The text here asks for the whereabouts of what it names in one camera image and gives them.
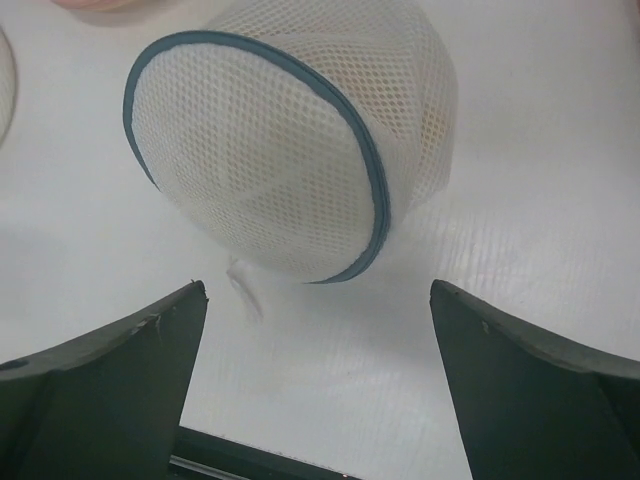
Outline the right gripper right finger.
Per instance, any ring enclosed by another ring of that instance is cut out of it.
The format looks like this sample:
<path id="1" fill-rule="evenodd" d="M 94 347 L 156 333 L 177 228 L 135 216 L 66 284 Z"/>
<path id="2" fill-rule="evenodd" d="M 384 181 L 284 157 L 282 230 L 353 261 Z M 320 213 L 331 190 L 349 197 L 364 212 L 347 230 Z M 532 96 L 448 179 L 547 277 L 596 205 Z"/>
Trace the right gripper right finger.
<path id="1" fill-rule="evenodd" d="M 639 364 L 436 280 L 430 307 L 475 479 L 636 479 Z"/>

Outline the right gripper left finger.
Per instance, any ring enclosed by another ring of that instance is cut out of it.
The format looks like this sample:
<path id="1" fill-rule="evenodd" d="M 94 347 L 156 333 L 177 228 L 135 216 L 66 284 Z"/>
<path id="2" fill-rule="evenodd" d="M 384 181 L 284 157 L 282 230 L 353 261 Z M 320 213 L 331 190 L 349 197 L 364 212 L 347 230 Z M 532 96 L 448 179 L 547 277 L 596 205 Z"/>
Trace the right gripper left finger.
<path id="1" fill-rule="evenodd" d="M 155 303 L 1 365 L 4 479 L 163 479 L 208 298 L 192 281 Z"/>

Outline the white mesh laundry bag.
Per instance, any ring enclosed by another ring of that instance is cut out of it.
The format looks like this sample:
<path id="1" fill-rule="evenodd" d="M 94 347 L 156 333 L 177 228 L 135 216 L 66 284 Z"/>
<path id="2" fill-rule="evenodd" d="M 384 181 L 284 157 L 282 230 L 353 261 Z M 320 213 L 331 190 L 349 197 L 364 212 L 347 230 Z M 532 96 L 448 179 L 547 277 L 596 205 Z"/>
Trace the white mesh laundry bag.
<path id="1" fill-rule="evenodd" d="M 311 285 L 376 272 L 452 169 L 458 85 L 416 1 L 237 1 L 134 61 L 128 144 L 231 256 L 247 315 L 264 270 Z"/>

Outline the small beige mesh bag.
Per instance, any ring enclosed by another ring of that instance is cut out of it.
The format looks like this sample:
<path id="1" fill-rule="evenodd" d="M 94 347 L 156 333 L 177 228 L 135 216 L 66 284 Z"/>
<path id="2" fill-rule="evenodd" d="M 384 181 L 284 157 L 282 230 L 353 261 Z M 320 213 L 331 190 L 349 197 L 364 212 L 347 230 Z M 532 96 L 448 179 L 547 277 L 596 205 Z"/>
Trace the small beige mesh bag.
<path id="1" fill-rule="evenodd" d="M 0 31 L 0 141 L 12 123 L 17 97 L 16 62 L 4 30 Z"/>

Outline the floral pink laundry pouch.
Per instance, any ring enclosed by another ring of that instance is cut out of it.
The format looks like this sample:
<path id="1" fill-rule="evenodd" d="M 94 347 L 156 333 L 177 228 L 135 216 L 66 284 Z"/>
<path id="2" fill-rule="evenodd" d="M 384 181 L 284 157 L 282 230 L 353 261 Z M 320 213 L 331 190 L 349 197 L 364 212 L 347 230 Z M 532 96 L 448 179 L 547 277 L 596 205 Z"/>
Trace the floral pink laundry pouch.
<path id="1" fill-rule="evenodd" d="M 111 11 L 135 2 L 136 0 L 53 0 L 57 6 L 77 11 Z"/>

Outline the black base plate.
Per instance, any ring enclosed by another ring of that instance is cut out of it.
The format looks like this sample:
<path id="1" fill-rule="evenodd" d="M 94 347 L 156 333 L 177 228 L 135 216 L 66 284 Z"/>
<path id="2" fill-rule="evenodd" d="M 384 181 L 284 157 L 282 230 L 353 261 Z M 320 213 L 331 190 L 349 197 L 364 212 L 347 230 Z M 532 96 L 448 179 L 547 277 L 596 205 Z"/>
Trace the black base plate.
<path id="1" fill-rule="evenodd" d="M 168 479 L 331 480 L 353 476 L 308 456 L 236 442 L 180 426 Z"/>

